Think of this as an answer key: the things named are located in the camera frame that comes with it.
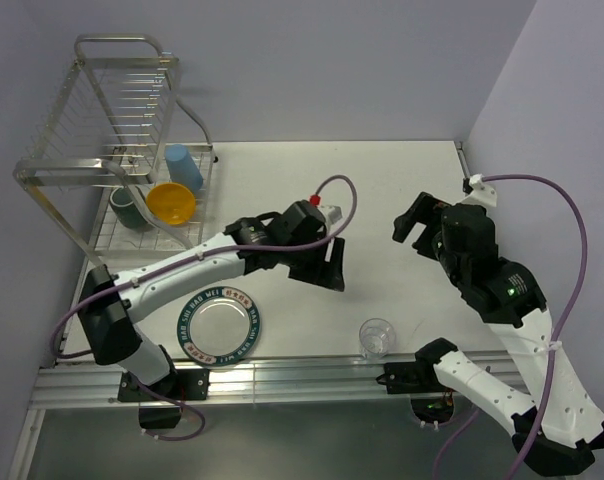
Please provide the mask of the yellow plastic bowl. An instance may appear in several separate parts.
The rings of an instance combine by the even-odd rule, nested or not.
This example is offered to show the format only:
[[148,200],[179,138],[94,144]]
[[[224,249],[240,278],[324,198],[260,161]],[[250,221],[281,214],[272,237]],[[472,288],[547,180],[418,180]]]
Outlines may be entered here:
[[154,186],[146,195],[150,212],[168,225],[187,223],[196,212],[196,198],[185,186],[169,182]]

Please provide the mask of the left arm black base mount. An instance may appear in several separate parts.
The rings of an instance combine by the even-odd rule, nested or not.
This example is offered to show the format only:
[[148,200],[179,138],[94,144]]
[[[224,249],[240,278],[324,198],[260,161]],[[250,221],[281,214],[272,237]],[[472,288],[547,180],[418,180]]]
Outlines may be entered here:
[[[206,427],[204,414],[188,401],[204,401],[208,396],[210,371],[178,369],[168,379],[168,390],[141,384],[130,372],[121,375],[117,401],[138,405],[141,433],[155,441],[182,442],[197,438]],[[197,420],[197,429],[186,435],[169,435],[186,418]]]

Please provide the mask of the blue plastic cup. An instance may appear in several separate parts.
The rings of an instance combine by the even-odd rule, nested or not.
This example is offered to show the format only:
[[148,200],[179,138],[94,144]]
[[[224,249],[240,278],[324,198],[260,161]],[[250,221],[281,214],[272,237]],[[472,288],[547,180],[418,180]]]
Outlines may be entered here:
[[179,183],[197,194],[204,180],[199,168],[185,145],[173,144],[165,148],[165,161],[171,181]]

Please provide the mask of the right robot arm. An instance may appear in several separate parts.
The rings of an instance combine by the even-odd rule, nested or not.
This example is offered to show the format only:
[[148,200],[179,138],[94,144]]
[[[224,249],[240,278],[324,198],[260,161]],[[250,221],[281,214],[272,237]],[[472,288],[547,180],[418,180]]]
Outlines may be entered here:
[[377,383],[390,394],[456,391],[507,431],[537,474],[584,472],[595,451],[604,449],[604,413],[553,342],[550,311],[531,271],[500,256],[495,225],[480,205],[449,204],[422,192],[395,219],[394,241],[404,242],[416,224],[424,229],[414,249],[440,263],[465,303],[500,339],[528,391],[493,377],[444,338],[422,347],[412,362],[385,364]]

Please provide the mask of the dark grey mug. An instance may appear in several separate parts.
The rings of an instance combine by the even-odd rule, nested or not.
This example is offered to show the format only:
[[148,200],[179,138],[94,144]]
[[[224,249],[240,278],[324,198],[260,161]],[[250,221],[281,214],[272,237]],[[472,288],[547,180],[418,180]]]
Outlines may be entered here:
[[116,188],[111,192],[109,205],[125,228],[134,231],[146,231],[151,228],[151,224],[140,213],[124,187]]

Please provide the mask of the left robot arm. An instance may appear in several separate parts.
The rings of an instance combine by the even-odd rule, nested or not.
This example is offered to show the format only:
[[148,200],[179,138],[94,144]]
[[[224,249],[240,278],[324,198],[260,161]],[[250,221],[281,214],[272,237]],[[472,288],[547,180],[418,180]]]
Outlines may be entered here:
[[169,397],[177,386],[170,357],[137,323],[215,282],[277,265],[293,273],[321,269],[327,237],[341,218],[336,206],[296,201],[282,213],[240,218],[204,243],[146,267],[119,274],[93,268],[83,283],[78,317],[96,364],[117,364],[152,398]]

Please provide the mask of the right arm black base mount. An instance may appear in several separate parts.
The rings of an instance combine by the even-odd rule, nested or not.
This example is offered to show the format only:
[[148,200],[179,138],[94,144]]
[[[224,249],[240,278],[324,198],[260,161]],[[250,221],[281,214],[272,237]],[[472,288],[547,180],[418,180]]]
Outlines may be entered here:
[[472,408],[455,401],[455,391],[442,385],[422,361],[390,362],[375,379],[388,395],[408,395],[410,414],[421,429],[439,431],[460,422]]

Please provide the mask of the clear glass cup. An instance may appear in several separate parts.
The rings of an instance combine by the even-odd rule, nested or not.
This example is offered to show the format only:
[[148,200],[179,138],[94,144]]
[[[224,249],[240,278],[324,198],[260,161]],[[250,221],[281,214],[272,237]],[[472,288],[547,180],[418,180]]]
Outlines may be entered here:
[[381,318],[366,320],[358,333],[360,353],[367,359],[380,359],[388,355],[396,343],[394,327]]

